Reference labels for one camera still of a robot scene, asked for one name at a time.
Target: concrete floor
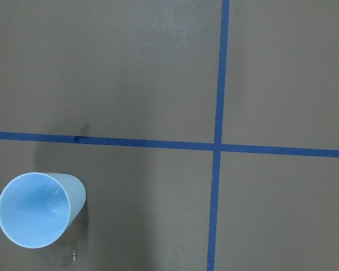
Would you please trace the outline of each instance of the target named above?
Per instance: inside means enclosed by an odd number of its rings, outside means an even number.
[[[221,6],[0,1],[0,193],[87,191],[48,247],[0,229],[0,270],[339,270],[339,1]]]

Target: blue tape line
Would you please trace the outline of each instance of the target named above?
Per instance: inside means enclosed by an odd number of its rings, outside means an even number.
[[[216,97],[215,141],[214,141],[215,144],[221,144],[222,142],[229,8],[230,8],[230,1],[223,0],[222,1],[222,14],[221,14],[219,71],[218,71],[217,97]]]
[[[210,200],[210,219],[208,224],[207,271],[215,270],[216,231],[219,202],[219,181],[221,165],[221,143],[225,100],[225,79],[227,63],[227,39],[230,1],[222,1],[219,71],[216,97],[216,117],[214,135],[214,155],[212,160],[212,184]]]
[[[160,141],[144,139],[124,139],[106,137],[81,137],[72,135],[52,135],[52,134],[29,134],[0,132],[0,139],[18,141],[37,141],[55,143],[74,143],[89,145],[110,145],[127,147],[147,147],[147,148],[174,148],[180,150],[200,150],[200,151],[224,151],[224,152],[245,152],[249,154],[279,154],[339,158],[339,150],[324,150],[318,148],[290,148],[290,147],[270,147],[251,145],[230,145],[213,143],[182,142],[182,141]]]
[[[215,269],[217,214],[219,202],[221,151],[214,151],[212,161],[212,184],[210,201],[210,222],[208,227],[207,271]]]
[[[339,158],[339,150],[323,150],[318,148],[289,148],[222,144],[221,151],[247,152],[250,154],[279,154]]]
[[[10,133],[10,132],[0,132],[0,139],[90,144],[90,145],[147,147],[147,148],[175,148],[181,150],[200,150],[200,151],[212,151],[214,149],[214,145],[212,143],[105,138],[105,137],[82,137],[72,135],[29,134],[29,133]]]

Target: floor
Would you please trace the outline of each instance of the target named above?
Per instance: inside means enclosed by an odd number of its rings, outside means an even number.
[[[69,173],[0,270],[339,270],[339,0],[0,1],[0,193]]]

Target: cup rim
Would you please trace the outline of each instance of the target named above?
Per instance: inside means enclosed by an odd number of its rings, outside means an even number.
[[[7,230],[5,229],[5,227],[3,227],[3,221],[2,221],[2,218],[1,218],[1,204],[2,204],[2,201],[3,201],[3,197],[5,196],[5,192],[9,189],[9,187],[11,186],[11,184],[13,182],[17,182],[18,179],[22,178],[22,177],[25,177],[26,175],[42,175],[42,176],[45,176],[49,179],[51,179],[52,181],[54,181],[56,184],[58,184],[60,186],[60,188],[64,191],[65,193],[65,196],[66,196],[66,199],[67,199],[67,203],[68,203],[68,215],[67,215],[67,219],[66,219],[66,223],[63,225],[63,230],[60,231],[60,234],[58,234],[57,237],[53,238],[51,241],[49,242],[46,242],[46,243],[43,243],[43,244],[40,244],[38,246],[30,246],[30,245],[27,245],[25,243],[21,243],[21,242],[18,242],[16,241],[15,239],[13,239],[10,234],[7,232]],[[12,241],[14,242],[15,244],[19,245],[19,246],[22,246],[22,247],[25,247],[25,248],[41,248],[41,247],[46,247],[52,243],[54,243],[56,240],[58,240],[60,238],[60,236],[62,236],[62,234],[65,232],[66,228],[68,227],[69,225],[69,221],[70,221],[70,214],[71,214],[71,204],[70,204],[70,201],[69,201],[69,196],[66,192],[66,190],[64,189],[64,187],[62,186],[62,184],[56,180],[54,177],[52,177],[51,175],[49,174],[46,174],[46,173],[42,173],[42,172],[28,172],[28,173],[24,173],[24,174],[21,174],[17,177],[15,177],[14,179],[12,179],[6,186],[5,188],[2,190],[1,194],[0,194],[0,228],[2,229],[2,231],[4,232],[4,234]]]

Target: light blue plastic cup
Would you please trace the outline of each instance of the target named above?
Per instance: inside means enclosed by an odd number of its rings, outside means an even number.
[[[0,227],[27,248],[56,241],[85,203],[81,181],[69,174],[30,172],[14,178],[0,195]]]

